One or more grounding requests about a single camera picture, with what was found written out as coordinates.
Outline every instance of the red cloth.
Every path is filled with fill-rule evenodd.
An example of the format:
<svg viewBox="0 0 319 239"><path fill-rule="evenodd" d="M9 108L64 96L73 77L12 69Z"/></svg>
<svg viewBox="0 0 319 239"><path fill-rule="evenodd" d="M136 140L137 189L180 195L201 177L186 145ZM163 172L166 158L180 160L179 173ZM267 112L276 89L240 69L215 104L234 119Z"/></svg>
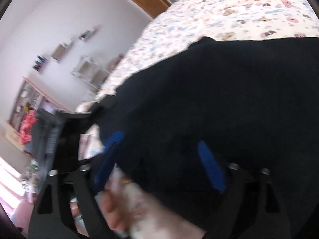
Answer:
<svg viewBox="0 0 319 239"><path fill-rule="evenodd" d="M36 110L30 111L28 115L26 115L24 121L22 121L21 123L20 141L22 145L25 145L27 142L32 141L31 127L38 120L34 117L35 114L36 114Z"/></svg>

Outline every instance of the screw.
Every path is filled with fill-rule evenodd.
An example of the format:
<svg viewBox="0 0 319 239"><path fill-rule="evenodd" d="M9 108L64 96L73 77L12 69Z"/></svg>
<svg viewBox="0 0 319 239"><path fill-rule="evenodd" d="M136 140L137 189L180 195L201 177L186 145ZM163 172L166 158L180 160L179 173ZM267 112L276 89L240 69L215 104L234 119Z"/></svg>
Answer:
<svg viewBox="0 0 319 239"><path fill-rule="evenodd" d="M232 169L232 170L238 170L239 169L239 165L231 163L231 164L229 164L228 168Z"/></svg>
<svg viewBox="0 0 319 239"><path fill-rule="evenodd" d="M49 172L49 176L55 176L55 175L57 175L58 174L58 170L51 170L50 172Z"/></svg>
<svg viewBox="0 0 319 239"><path fill-rule="evenodd" d="M260 172L264 175L270 175L270 171L267 168L262 168Z"/></svg>
<svg viewBox="0 0 319 239"><path fill-rule="evenodd" d="M91 168L91 166L89 164L85 164L85 165L80 166L80 171L85 172L85 171L88 171L90 168Z"/></svg>

